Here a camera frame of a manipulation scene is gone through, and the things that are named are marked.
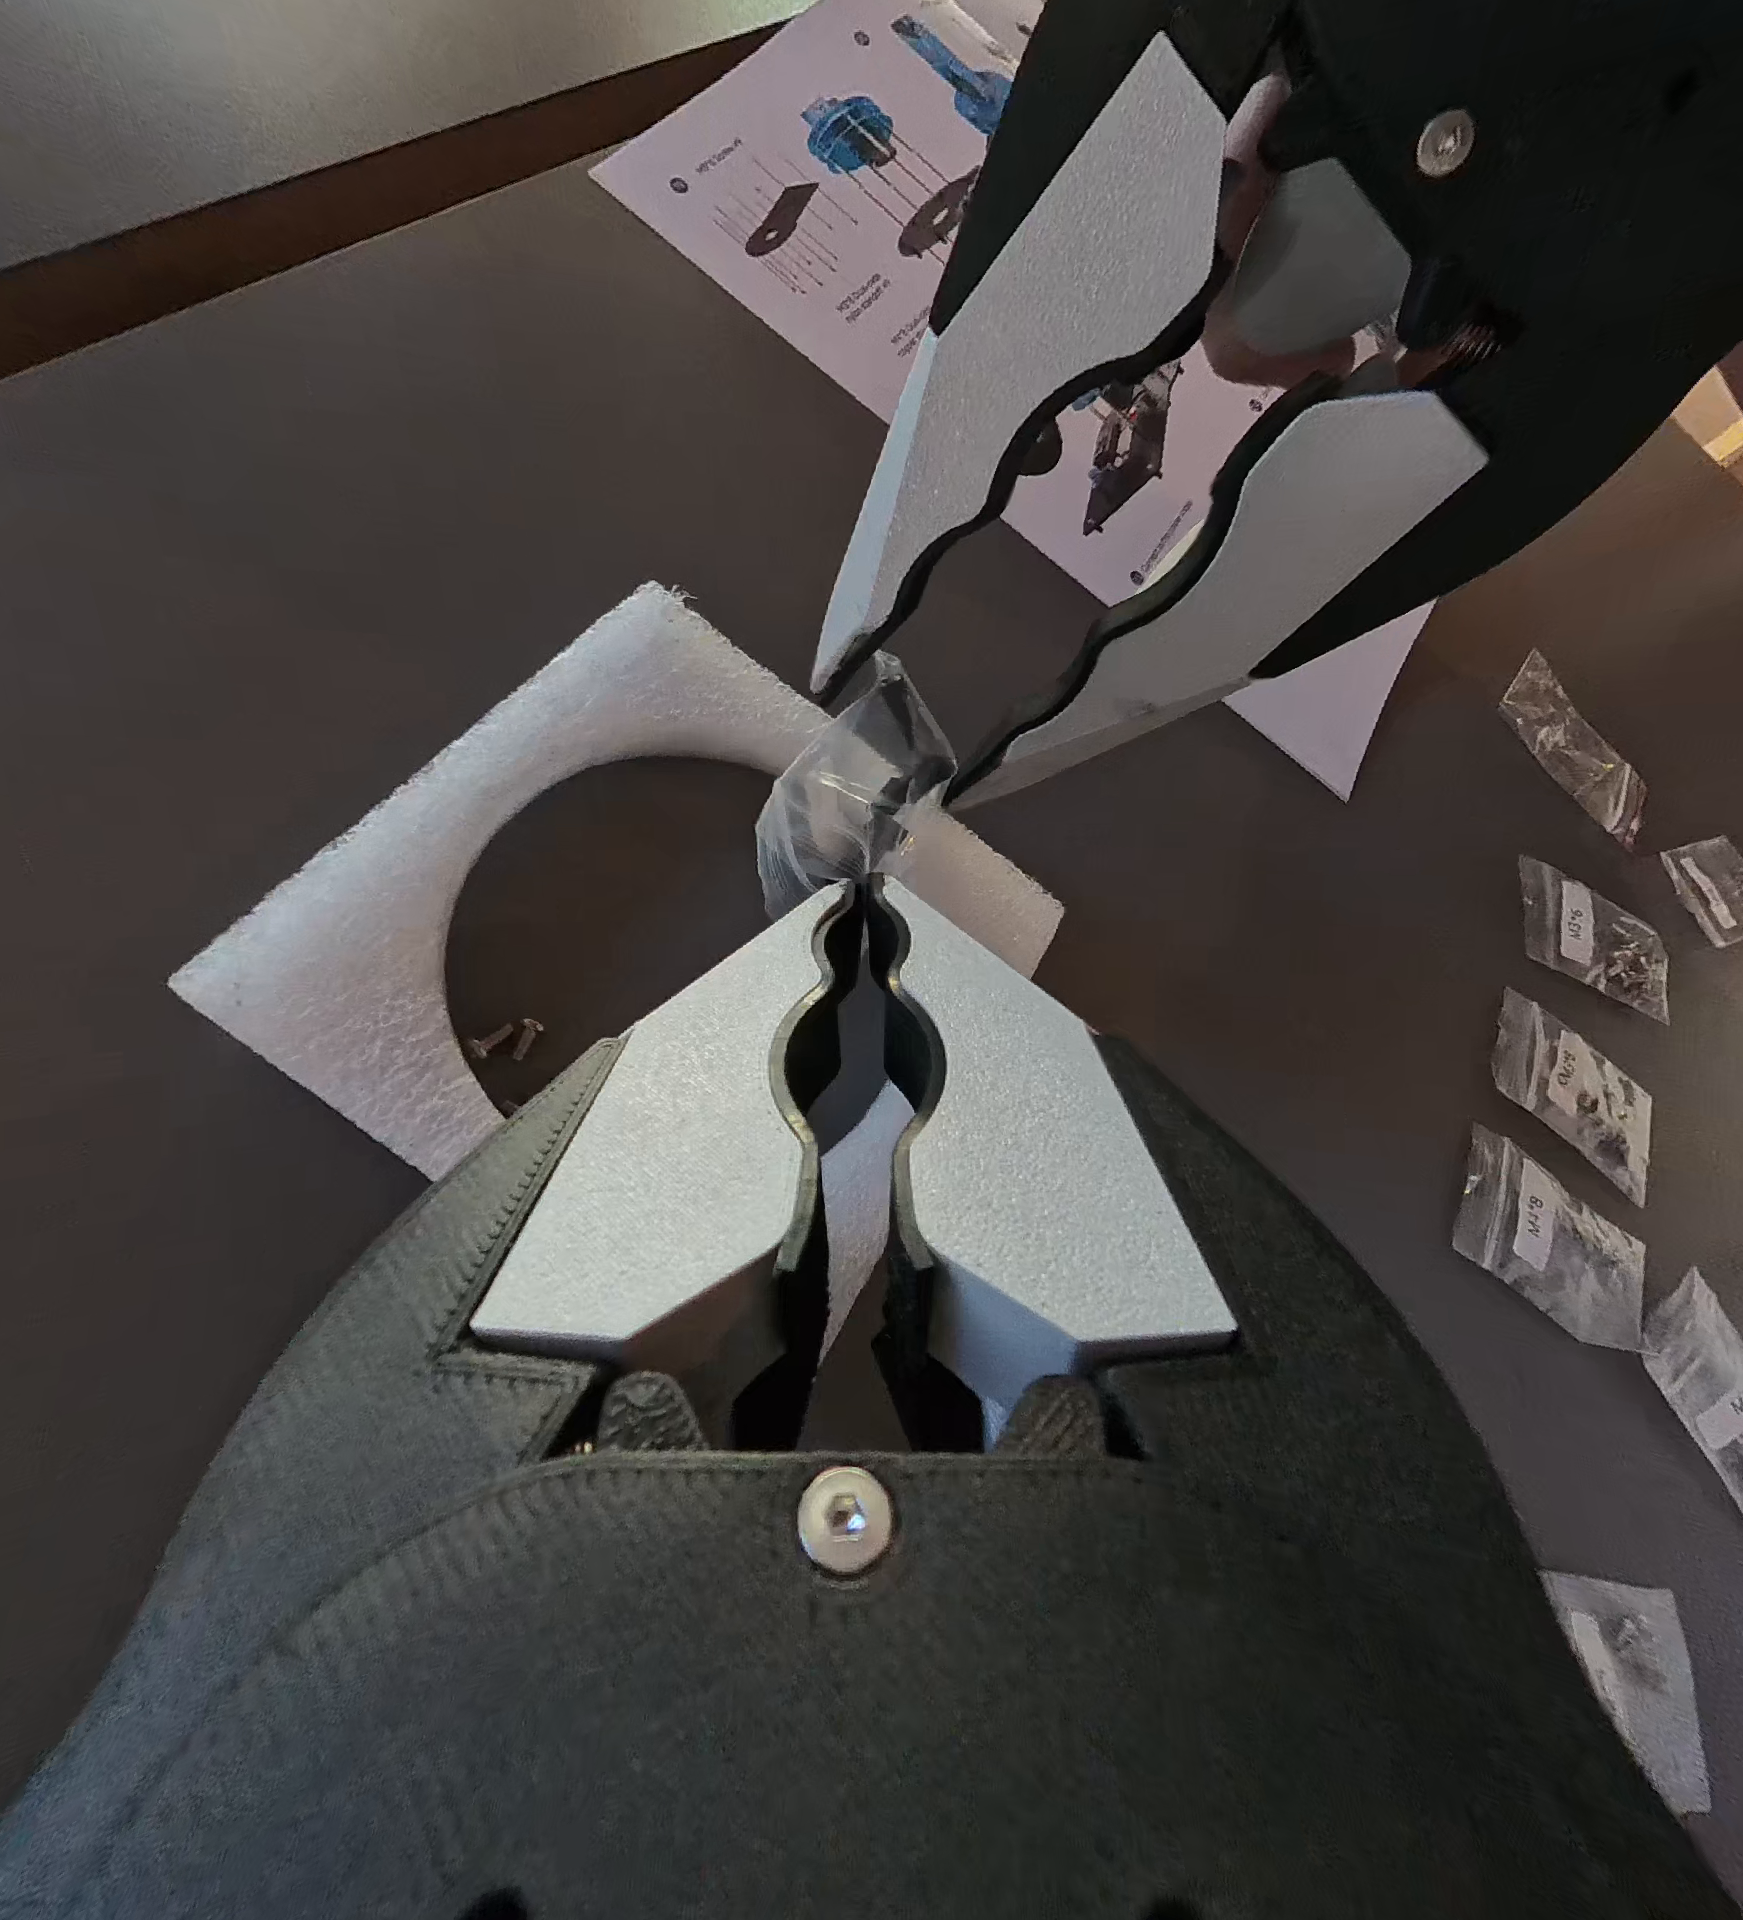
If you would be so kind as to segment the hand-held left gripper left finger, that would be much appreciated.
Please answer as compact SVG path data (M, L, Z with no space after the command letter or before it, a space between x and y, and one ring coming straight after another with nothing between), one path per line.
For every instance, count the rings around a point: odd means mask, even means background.
M482 1346L665 1374L717 1445L796 1444L830 1312L809 1112L861 936L836 883L635 1023L473 1310Z

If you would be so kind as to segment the person's right hand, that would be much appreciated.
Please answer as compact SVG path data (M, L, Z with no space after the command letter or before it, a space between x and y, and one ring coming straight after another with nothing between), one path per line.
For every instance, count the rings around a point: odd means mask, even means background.
M1243 242L1266 204L1269 192L1266 170L1255 159L1224 159L1217 241L1230 266L1243 258ZM1360 361L1355 334L1293 354L1270 354L1251 346L1233 310L1235 290L1236 279L1230 275L1208 306L1201 332L1205 357L1218 378L1240 386L1290 389L1311 375L1343 378L1355 370Z

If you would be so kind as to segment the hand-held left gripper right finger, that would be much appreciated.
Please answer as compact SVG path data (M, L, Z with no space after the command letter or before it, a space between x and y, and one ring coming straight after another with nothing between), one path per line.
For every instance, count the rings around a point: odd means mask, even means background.
M1092 1028L915 895L871 881L892 1153L876 1355L913 1447L987 1447L1038 1380L1239 1338Z

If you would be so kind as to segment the printed assembly manual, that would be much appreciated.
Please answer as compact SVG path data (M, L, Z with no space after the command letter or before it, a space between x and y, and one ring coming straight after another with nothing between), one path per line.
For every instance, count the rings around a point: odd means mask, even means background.
M1041 1L824 1L595 180L892 420ZM1073 399L1004 519L1101 603L1193 539L1277 397L1203 349Z

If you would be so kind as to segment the clear plastic standoff pouch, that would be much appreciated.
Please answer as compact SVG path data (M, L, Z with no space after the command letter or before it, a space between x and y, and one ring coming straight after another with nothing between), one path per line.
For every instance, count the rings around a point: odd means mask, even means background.
M876 652L866 689L830 718L770 786L755 823L763 905L782 920L836 883L892 867L913 816L955 757L903 665Z

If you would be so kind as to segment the set of labelled screw bags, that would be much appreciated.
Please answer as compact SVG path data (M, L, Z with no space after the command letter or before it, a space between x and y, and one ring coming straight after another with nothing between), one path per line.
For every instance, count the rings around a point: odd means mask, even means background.
M1517 880L1530 960L1634 1013L1671 1020L1668 948L1650 923L1540 857L1522 855ZM1620 1199L1647 1200L1652 1097L1514 987L1498 1007L1491 1080ZM1647 1305L1645 1243L1482 1124L1469 1132L1454 1249L1578 1343L1638 1358L1743 1516L1743 1335L1698 1269ZM1631 1758L1673 1813L1709 1812L1712 1787L1674 1594L1556 1572L1543 1583Z

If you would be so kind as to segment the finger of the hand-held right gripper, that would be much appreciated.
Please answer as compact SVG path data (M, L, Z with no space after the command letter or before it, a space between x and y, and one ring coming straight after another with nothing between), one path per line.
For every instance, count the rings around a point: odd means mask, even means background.
M946 808L1020 790L1251 684L1485 461L1433 392L1292 392L1235 445L1190 547L1099 616L1058 682L961 764Z
M830 699L995 519L1042 422L1182 349L1218 264L1227 112L1167 31L1050 31L1012 85L811 665Z

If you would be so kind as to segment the white foam square with hole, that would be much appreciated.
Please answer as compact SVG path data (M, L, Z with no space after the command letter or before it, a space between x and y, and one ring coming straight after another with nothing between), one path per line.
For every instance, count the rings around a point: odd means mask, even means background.
M451 913L489 840L566 778L631 757L777 774L828 722L659 585L575 636L171 987L439 1181L501 1127L449 1015Z

